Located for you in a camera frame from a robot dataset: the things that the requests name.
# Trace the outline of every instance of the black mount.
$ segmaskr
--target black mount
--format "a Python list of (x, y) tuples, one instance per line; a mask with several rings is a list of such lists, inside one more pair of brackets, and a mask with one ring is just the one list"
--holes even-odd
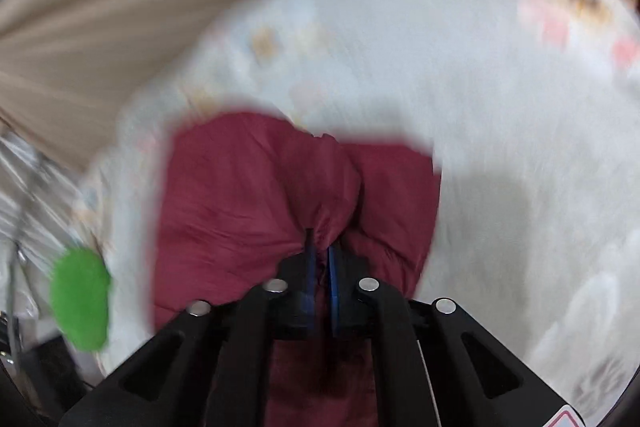
[[(339, 245), (327, 261), (332, 337), (370, 339), (381, 426), (542, 427), (566, 405), (450, 299), (406, 301)], [(272, 342), (315, 334), (315, 267), (308, 243), (240, 301), (193, 303), (60, 427), (262, 425)]]

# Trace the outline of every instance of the green fabric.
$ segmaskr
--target green fabric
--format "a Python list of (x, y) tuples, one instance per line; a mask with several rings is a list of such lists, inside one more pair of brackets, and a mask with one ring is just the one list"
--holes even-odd
[(60, 330), (81, 351), (96, 351), (107, 340), (111, 276), (100, 256), (70, 248), (53, 268), (50, 301)]

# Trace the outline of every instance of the crumpled red fabric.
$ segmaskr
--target crumpled red fabric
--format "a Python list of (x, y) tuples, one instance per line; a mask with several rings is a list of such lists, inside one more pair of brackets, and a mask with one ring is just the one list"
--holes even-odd
[[(156, 327), (195, 299), (222, 304), (273, 277), (314, 230), (410, 297), (431, 245), (440, 177), (399, 143), (343, 143), (286, 120), (222, 114), (178, 134), (166, 172), (154, 274)], [(319, 255), (318, 283), (324, 281)], [(322, 310), (324, 299), (317, 302)], [(275, 343), (265, 425), (377, 425), (368, 344)]]

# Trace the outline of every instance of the white bedsheet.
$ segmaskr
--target white bedsheet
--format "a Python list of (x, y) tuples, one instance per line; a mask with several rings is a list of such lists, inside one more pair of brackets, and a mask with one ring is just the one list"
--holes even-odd
[(241, 103), (433, 148), (416, 298), (457, 300), (596, 425), (640, 362), (639, 42), (623, 0), (241, 4), (137, 97), (78, 202), (113, 276), (105, 370), (152, 334), (172, 129)]

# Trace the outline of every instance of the warning label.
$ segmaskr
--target warning label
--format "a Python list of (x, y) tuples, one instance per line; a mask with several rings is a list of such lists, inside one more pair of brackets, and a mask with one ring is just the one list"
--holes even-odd
[(565, 405), (544, 427), (584, 427), (584, 423), (570, 405)]

